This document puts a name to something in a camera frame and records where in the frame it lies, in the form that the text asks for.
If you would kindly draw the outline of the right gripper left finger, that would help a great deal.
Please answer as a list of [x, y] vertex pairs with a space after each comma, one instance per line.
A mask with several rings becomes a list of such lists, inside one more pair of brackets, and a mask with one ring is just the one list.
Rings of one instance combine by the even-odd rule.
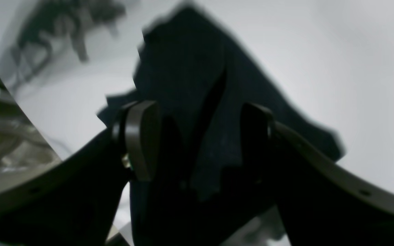
[[0, 242], [103, 246], [125, 185], [155, 176], [160, 133], [156, 101], [120, 108], [111, 126], [62, 164], [0, 192]]

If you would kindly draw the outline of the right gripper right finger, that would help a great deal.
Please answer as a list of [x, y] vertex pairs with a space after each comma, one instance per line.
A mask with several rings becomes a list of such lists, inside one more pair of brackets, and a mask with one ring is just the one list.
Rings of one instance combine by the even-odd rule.
[[394, 246], [394, 194], [336, 165], [263, 106], [242, 106], [244, 164], [269, 185], [293, 246]]

